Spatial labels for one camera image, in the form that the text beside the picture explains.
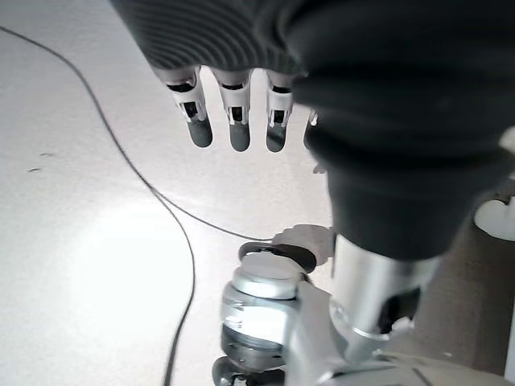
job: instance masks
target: wire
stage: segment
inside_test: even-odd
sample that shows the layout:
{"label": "wire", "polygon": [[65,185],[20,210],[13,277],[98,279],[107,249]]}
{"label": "wire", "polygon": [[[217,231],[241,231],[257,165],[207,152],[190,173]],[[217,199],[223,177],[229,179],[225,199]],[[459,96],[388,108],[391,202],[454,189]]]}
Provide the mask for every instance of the wire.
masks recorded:
{"label": "wire", "polygon": [[216,229],[218,231],[228,233],[229,235],[233,235],[233,236],[240,237],[242,239],[253,240],[253,241],[269,241],[271,239],[258,239],[258,238],[255,238],[255,237],[249,237],[249,236],[242,235],[240,233],[229,231],[229,230],[224,229],[222,227],[219,227],[219,226],[217,226],[215,224],[211,224],[211,223],[209,223],[206,220],[202,220],[200,217],[194,216],[192,213],[186,211],[185,209],[181,208],[179,205],[174,203],[172,200],[168,199],[165,195],[163,195],[161,192],[159,192],[154,186],[152,186],[152,184],[149,183],[149,181],[141,174],[141,172],[138,170],[138,168],[136,168],[136,166],[133,164],[132,160],[129,158],[129,156],[127,155],[125,149],[122,147],[122,145],[118,141],[116,135],[114,134],[114,131],[111,128],[111,125],[107,121],[107,118],[106,118],[106,116],[104,114],[104,110],[102,109],[102,107],[100,105],[100,102],[97,99],[97,96],[93,92],[93,89],[91,88],[91,85],[86,80],[86,78],[84,77],[82,72],[79,70],[79,68],[75,64],[73,64],[70,60],[68,60],[65,56],[61,55],[59,52],[54,51],[50,47],[47,47],[44,44],[41,44],[41,43],[39,43],[39,42],[37,42],[37,41],[35,41],[33,39],[30,39],[30,38],[26,37],[25,35],[21,35],[18,32],[12,31],[9,28],[3,27],[3,26],[0,26],[0,31],[3,31],[3,32],[5,32],[8,35],[12,35],[12,36],[14,36],[14,37],[16,37],[18,39],[21,39],[21,40],[23,40],[23,41],[25,41],[25,42],[27,42],[29,44],[32,44],[32,45],[34,45],[34,46],[44,50],[45,52],[49,53],[50,55],[56,57],[59,61],[64,63],[70,70],[72,70],[72,72],[79,78],[80,82],[84,85],[84,88],[85,88],[86,92],[89,94],[89,96],[90,96],[90,98],[91,98],[91,100],[92,100],[92,102],[94,104],[94,107],[95,107],[95,109],[96,109],[100,119],[102,120],[102,123],[104,124],[104,127],[107,129],[107,132],[109,133],[109,136],[113,140],[113,143],[116,146],[116,148],[117,148],[118,152],[120,153],[120,155],[124,158],[124,160],[126,161],[127,165],[130,167],[130,169],[132,169],[132,171],[138,176],[138,178],[142,181],[142,183],[149,189],[149,191],[152,193],[152,195],[173,216],[173,218],[175,219],[175,221],[179,225],[179,227],[181,229],[181,232],[184,234],[184,237],[186,238],[187,246],[188,246],[188,248],[190,250],[190,254],[192,256],[192,270],[193,270],[192,290],[191,290],[191,293],[190,293],[190,297],[189,297],[189,299],[187,301],[186,308],[185,308],[185,310],[183,312],[183,316],[182,316],[182,318],[181,318],[181,320],[179,322],[179,326],[177,327],[177,331],[175,332],[175,336],[174,336],[174,339],[173,339],[172,344],[171,344],[170,356],[168,358],[167,368],[166,368],[165,375],[164,375],[164,380],[163,380],[163,385],[164,386],[169,386],[171,384],[171,380],[172,380],[172,376],[173,376],[173,369],[174,369],[174,363],[175,363],[175,354],[177,352],[180,332],[183,329],[184,322],[186,320],[186,317],[187,317],[187,314],[188,314],[189,310],[192,307],[193,298],[195,297],[196,267],[195,267],[195,254],[193,253],[192,243],[191,243],[191,241],[190,241],[190,239],[189,239],[189,237],[188,237],[188,235],[186,233],[186,229],[184,228],[182,223],[179,221],[179,218],[177,217],[177,215],[165,204],[165,201],[168,202],[173,207],[175,207],[176,209],[180,210],[182,213],[190,216],[191,218],[193,218],[193,219],[195,219],[197,221],[200,221],[202,224],[208,225],[209,227],[214,228],[214,229]]}
{"label": "wire", "polygon": [[161,192],[157,191],[158,195],[161,196],[161,198],[163,198],[167,203],[169,203],[171,206],[179,209],[181,212],[187,214],[188,216],[190,216],[191,218],[197,220],[197,221],[200,221],[202,224],[206,224],[208,225],[209,227],[211,228],[214,228],[218,231],[221,231],[223,233],[227,233],[229,235],[233,235],[233,236],[236,236],[236,237],[240,237],[241,239],[246,239],[246,240],[250,240],[250,241],[272,241],[273,239],[260,239],[258,237],[251,237],[251,236],[246,236],[246,235],[242,235],[241,233],[237,233],[237,232],[233,232],[233,231],[229,231],[228,229],[224,229],[224,228],[221,228],[219,227],[218,225],[215,225],[213,223],[209,223],[208,221],[206,220],[203,220],[201,219],[200,217],[197,217],[195,215],[193,215],[192,213],[186,211],[185,209],[182,209],[179,205],[177,205],[176,203],[174,203],[173,201],[171,201],[169,198],[167,198],[164,194],[162,194]]}

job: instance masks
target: silver metal part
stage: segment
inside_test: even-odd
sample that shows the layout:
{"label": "silver metal part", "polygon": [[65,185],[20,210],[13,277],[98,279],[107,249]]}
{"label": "silver metal part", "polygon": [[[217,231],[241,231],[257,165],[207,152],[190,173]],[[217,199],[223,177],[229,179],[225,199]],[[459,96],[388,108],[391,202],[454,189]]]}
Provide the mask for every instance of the silver metal part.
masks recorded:
{"label": "silver metal part", "polygon": [[344,343],[331,333],[329,298],[327,292],[306,281],[299,283],[298,302],[301,306],[295,315],[284,354],[285,386],[322,384],[347,365],[341,355]]}
{"label": "silver metal part", "polygon": [[336,238],[333,326],[348,342],[345,358],[367,359],[373,351],[413,328],[418,301],[439,266],[438,257],[396,261]]}
{"label": "silver metal part", "polygon": [[228,328],[240,334],[284,344],[295,306],[292,301],[243,294],[229,283],[224,289],[220,317]]}
{"label": "silver metal part", "polygon": [[270,252],[243,258],[233,275],[233,286],[244,294],[268,299],[293,299],[305,271],[288,257]]}
{"label": "silver metal part", "polygon": [[204,90],[200,82],[200,67],[166,70],[152,68],[155,75],[171,90],[175,103],[186,122],[205,121],[208,118]]}

